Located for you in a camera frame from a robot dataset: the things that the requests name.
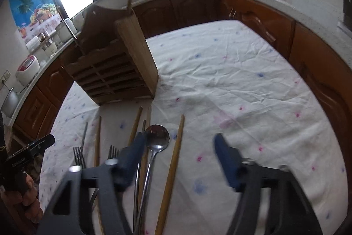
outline spoon bowl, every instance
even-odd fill
[[[147,147],[151,151],[161,152],[166,149],[170,141],[168,130],[161,125],[149,126],[145,135],[147,137]]]

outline chopstick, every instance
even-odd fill
[[[151,114],[152,114],[152,107],[149,106],[148,111],[147,111],[147,119],[146,119],[146,127],[150,126],[150,120],[151,120]],[[138,207],[140,206],[140,200],[142,198],[142,193],[143,193],[143,187],[145,184],[145,177],[147,175],[147,165],[148,165],[148,149],[145,147],[142,159],[140,161],[140,173],[139,173],[139,182],[141,183],[139,185],[139,192],[138,192]],[[145,225],[145,217],[142,216],[140,219],[140,234],[144,235],[144,225]]]
[[[145,132],[146,120],[143,121],[142,133]],[[136,221],[138,216],[138,200],[139,200],[139,174],[140,174],[140,162],[138,163],[137,173],[136,173],[136,183],[134,184],[134,200],[133,200],[133,229],[136,227]]]
[[[85,128],[84,128],[83,137],[82,137],[82,143],[81,143],[81,150],[82,150],[82,153],[83,153],[84,140],[86,139],[87,128],[88,128],[88,122],[86,122],[86,126],[85,126]]]
[[[100,164],[100,130],[101,130],[101,116],[99,116],[98,132],[95,138],[94,166],[99,166]]]
[[[134,120],[134,124],[131,130],[131,134],[130,134],[130,139],[128,140],[128,146],[130,146],[134,140],[134,138],[136,137],[137,134],[137,128],[138,128],[138,124],[139,124],[139,120],[140,120],[140,115],[142,114],[143,108],[139,107],[138,112],[137,112],[137,116]]]
[[[174,187],[174,182],[175,182],[176,170],[177,170],[177,165],[178,165],[178,158],[180,156],[183,127],[184,127],[184,115],[181,116],[180,125],[178,126],[176,143],[174,146],[174,151],[172,153],[168,178],[166,179],[163,200],[161,201],[158,222],[156,224],[156,229],[155,229],[154,235],[162,235],[163,231],[164,231],[165,222],[166,222],[166,218],[167,218],[168,210],[169,210],[169,205],[170,205],[172,189]]]
[[[101,116],[99,116],[99,122],[98,122],[98,131],[96,134],[95,138],[95,155],[94,155],[94,166],[99,166],[100,164],[100,131],[101,131]],[[99,210],[99,204],[98,204],[98,195],[97,195],[97,189],[95,189],[94,193],[96,193],[96,208],[97,208],[97,213],[98,213],[98,220],[99,220],[99,227],[101,233],[104,235],[104,229],[103,229],[103,224],[101,223],[101,216],[100,216],[100,210]]]

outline tablecloth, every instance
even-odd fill
[[[147,43],[160,76],[151,122],[168,129],[170,144],[156,156],[146,235],[155,231],[181,114],[186,120],[164,234],[226,233],[240,194],[227,185],[214,154],[216,133],[223,133],[231,146],[260,165],[288,165],[324,235],[333,234],[347,213],[343,157],[325,113],[290,64],[234,20],[172,31]],[[84,156],[93,166],[98,116],[103,119],[103,162],[111,144],[126,145],[138,107],[144,107],[142,121],[149,104],[141,99],[99,108],[75,83],[52,128],[56,143],[44,155],[39,186],[43,208],[73,164],[72,147],[81,144],[86,121]],[[262,191],[256,234],[263,233],[268,209],[269,191]],[[132,225],[133,186],[124,194],[124,207]]]

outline fork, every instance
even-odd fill
[[[73,148],[73,156],[75,158],[75,163],[76,165],[79,165],[82,168],[87,168],[86,162],[84,161],[84,157],[83,157],[83,145],[84,145],[84,140],[86,139],[87,128],[88,128],[88,122],[86,122],[86,126],[84,128],[81,146],[77,146]]]
[[[82,168],[86,168],[86,162],[84,161],[84,157],[82,154],[82,148],[80,146],[73,148],[73,156],[75,157],[76,165],[79,165]]]
[[[116,159],[117,156],[119,155],[119,150],[115,148],[113,145],[110,146],[109,149],[109,154],[108,154],[108,159]],[[94,201],[96,199],[96,196],[98,195],[99,188],[96,188],[90,198],[90,205],[92,206],[92,209],[94,209]]]
[[[119,150],[115,148],[113,145],[110,146],[108,159],[116,159],[119,155]]]

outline electrical outlet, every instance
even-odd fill
[[[4,83],[6,83],[6,81],[10,78],[10,76],[11,76],[10,72],[8,70],[6,70],[6,72],[0,78],[0,90],[2,89],[2,86],[3,86],[2,81],[4,81]]]

